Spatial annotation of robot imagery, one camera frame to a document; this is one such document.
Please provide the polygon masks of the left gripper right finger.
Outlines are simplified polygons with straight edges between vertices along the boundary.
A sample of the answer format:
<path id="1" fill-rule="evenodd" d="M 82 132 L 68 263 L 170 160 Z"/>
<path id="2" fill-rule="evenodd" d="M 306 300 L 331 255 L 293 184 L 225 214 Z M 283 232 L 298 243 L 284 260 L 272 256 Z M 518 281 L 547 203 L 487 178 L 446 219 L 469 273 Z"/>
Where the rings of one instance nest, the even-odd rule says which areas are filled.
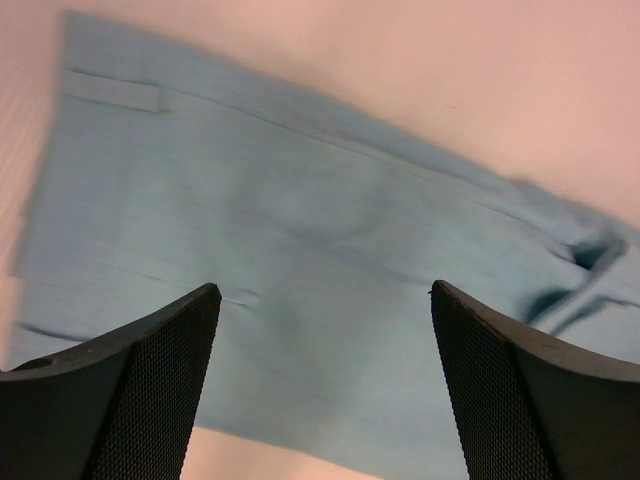
<path id="1" fill-rule="evenodd" d="M 472 479 L 639 477 L 639 367 L 431 287 L 434 332 Z"/>

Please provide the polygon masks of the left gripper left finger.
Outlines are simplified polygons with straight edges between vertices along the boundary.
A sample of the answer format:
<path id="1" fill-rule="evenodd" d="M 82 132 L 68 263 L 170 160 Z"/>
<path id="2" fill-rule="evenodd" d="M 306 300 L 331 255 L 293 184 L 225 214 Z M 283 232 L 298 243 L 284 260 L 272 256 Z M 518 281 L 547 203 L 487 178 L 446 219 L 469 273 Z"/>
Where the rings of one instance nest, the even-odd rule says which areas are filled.
<path id="1" fill-rule="evenodd" d="M 207 283 L 1 374 L 4 479 L 177 479 L 220 311 Z"/>

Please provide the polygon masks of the light blue trousers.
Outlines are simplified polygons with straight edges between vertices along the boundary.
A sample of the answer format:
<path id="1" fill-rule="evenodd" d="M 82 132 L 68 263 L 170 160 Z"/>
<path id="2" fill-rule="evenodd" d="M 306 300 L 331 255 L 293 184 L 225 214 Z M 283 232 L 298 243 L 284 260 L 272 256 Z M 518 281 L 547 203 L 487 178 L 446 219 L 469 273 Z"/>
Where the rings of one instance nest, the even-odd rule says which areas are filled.
<path id="1" fill-rule="evenodd" d="M 60 90 L 13 267 L 12 364 L 212 282 L 200 426 L 385 479 L 462 479 L 433 282 L 639 358 L 639 234 L 620 221 L 79 12 Z"/>

